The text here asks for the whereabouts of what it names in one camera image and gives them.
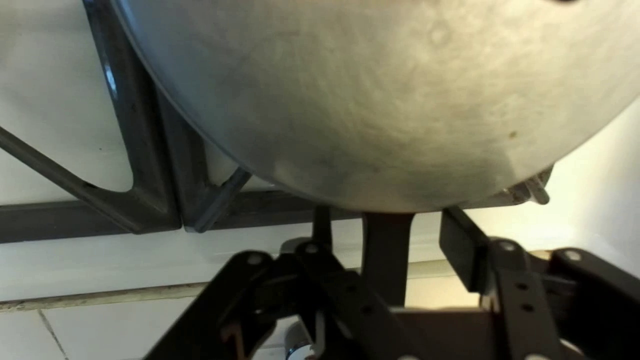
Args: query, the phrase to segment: floor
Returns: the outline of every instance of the floor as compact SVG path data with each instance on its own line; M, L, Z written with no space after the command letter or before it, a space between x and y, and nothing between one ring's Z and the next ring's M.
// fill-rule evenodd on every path
M409 268L405 304L473 305L445 262ZM0 311L0 357L10 360L139 360L185 310L192 295L89 305L42 305L29 311ZM284 360L284 331L294 317L282 319L256 360Z

